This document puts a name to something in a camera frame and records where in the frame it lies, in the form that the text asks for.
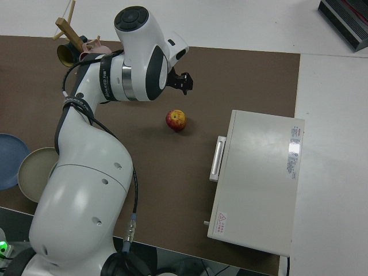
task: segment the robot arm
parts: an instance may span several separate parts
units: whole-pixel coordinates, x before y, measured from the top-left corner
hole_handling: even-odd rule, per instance
[[[55,134],[59,161],[30,228],[36,254],[28,263],[12,261],[24,267],[16,275],[118,275],[109,274],[120,266],[112,234],[133,165],[125,147],[89,118],[106,101],[153,101],[166,84],[184,92],[193,85],[187,73],[177,76],[173,69],[188,46],[175,33],[165,38],[148,10],[126,8],[114,23],[124,52],[92,53],[80,65]],[[15,275],[11,266],[5,275]]]

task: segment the white tabletop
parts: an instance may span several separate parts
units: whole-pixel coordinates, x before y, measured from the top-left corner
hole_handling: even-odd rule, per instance
[[[2,1],[0,35],[54,36],[68,3]],[[77,0],[71,25],[89,39],[117,40],[113,19],[132,5],[190,46],[302,54],[295,117],[305,119],[305,135],[290,275],[366,275],[368,48],[354,53],[318,0]]]

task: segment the red apple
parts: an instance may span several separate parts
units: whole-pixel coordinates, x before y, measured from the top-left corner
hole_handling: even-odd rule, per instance
[[[166,115],[166,124],[174,131],[181,131],[186,125],[186,117],[179,109],[172,110]]]

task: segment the blue plate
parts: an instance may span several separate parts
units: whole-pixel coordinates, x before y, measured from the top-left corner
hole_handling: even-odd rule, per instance
[[[18,184],[18,170],[30,153],[26,144],[19,138],[0,133],[0,190]]]

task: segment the pink object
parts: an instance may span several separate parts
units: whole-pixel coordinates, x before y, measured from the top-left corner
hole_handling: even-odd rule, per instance
[[[83,53],[79,56],[79,61],[81,61],[86,55],[89,53],[111,53],[109,47],[101,45],[98,39],[91,40],[89,42],[83,43],[82,45]]]

